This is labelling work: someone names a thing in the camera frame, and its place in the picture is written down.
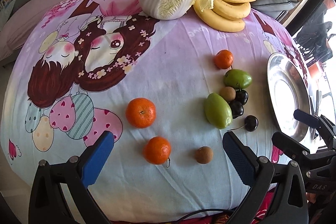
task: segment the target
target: floor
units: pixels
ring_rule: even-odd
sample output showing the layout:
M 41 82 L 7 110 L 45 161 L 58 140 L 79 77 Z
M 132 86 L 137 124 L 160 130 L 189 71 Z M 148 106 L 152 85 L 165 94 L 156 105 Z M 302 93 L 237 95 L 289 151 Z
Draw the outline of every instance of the floor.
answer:
M 7 83 L 14 62 L 0 67 L 0 119 Z M 21 180 L 10 168 L 0 147 L 0 192 L 22 224 L 28 223 L 28 206 L 31 187 Z

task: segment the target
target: dark cherry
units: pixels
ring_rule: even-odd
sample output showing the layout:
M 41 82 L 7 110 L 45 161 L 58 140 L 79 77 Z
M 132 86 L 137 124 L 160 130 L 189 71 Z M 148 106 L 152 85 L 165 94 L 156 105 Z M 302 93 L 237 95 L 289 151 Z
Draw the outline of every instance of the dark cherry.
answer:
M 236 101 L 241 102 L 242 105 L 245 105 L 248 99 L 249 99 L 249 95 L 246 90 L 236 91 L 236 98 L 235 98 Z
M 248 115 L 246 118 L 245 118 L 245 129 L 249 132 L 253 132 L 257 129 L 259 125 L 259 122 L 258 122 L 258 119 L 257 117 L 253 116 L 253 115 Z
M 232 111 L 232 118 L 233 119 L 236 119 L 236 118 L 238 118 L 238 117 L 240 117 L 241 115 L 244 114 L 244 108 L 243 108 L 243 105 L 241 104 L 241 102 L 233 100 L 229 103 L 229 106 L 230 106 L 231 111 Z

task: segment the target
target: pink balloon with hearts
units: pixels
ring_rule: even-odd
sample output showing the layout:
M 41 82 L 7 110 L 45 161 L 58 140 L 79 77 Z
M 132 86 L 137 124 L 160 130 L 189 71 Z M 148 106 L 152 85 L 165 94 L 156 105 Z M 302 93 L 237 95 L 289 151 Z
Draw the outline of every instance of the pink balloon with hearts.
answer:
M 107 109 L 95 108 L 92 128 L 83 138 L 85 145 L 93 145 L 105 130 L 112 132 L 114 142 L 116 142 L 123 131 L 123 124 L 113 112 Z
M 76 120 L 75 105 L 70 96 L 57 102 L 49 115 L 50 126 L 59 128 L 63 132 L 69 131 Z

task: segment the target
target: black cable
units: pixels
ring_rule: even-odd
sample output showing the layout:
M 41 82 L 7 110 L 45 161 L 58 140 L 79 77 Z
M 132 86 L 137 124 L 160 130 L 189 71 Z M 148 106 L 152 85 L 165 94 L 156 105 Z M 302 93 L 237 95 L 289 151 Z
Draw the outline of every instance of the black cable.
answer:
M 225 210 L 225 209 L 203 209 L 203 210 L 198 210 L 196 212 L 193 213 L 189 213 L 187 215 L 185 215 L 184 217 L 181 217 L 179 220 L 173 221 L 172 224 L 179 224 L 182 220 L 185 220 L 186 218 L 199 214 L 199 213 L 203 213 L 203 212 L 223 212 L 223 213 L 231 213 L 233 214 L 235 211 L 232 210 Z M 255 220 L 261 221 L 262 219 L 259 217 L 254 217 Z

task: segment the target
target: banana bunch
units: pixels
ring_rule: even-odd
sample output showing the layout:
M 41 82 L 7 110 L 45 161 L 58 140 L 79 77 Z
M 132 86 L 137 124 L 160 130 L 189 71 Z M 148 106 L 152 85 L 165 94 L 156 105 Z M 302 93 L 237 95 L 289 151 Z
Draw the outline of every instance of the banana bunch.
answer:
M 242 18 L 251 11 L 255 0 L 213 0 L 213 9 L 201 10 L 200 0 L 195 0 L 196 14 L 210 27 L 222 32 L 239 32 L 245 28 Z

